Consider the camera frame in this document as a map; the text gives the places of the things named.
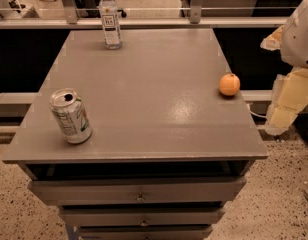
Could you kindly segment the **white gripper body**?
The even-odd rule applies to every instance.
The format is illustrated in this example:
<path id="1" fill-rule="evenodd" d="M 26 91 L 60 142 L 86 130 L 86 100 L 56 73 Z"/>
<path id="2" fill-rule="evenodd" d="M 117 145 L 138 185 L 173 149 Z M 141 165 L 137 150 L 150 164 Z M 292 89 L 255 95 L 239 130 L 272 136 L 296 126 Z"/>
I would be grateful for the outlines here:
<path id="1" fill-rule="evenodd" d="M 280 53 L 285 63 L 308 68 L 308 0 L 303 0 L 284 24 Z"/>

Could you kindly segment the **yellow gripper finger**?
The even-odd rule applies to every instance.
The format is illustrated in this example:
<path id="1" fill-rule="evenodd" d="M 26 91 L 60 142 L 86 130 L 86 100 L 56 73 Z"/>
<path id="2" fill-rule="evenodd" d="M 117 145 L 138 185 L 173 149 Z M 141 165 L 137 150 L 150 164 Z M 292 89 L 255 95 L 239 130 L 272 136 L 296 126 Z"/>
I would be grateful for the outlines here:
<path id="1" fill-rule="evenodd" d="M 264 38 L 260 44 L 260 47 L 265 50 L 275 51 L 281 48 L 281 36 L 284 26 L 278 27 L 269 36 Z"/>
<path id="2" fill-rule="evenodd" d="M 287 75 L 278 75 L 272 89 L 272 101 L 266 114 L 265 132 L 281 135 L 308 105 L 308 69 L 294 67 Z"/>

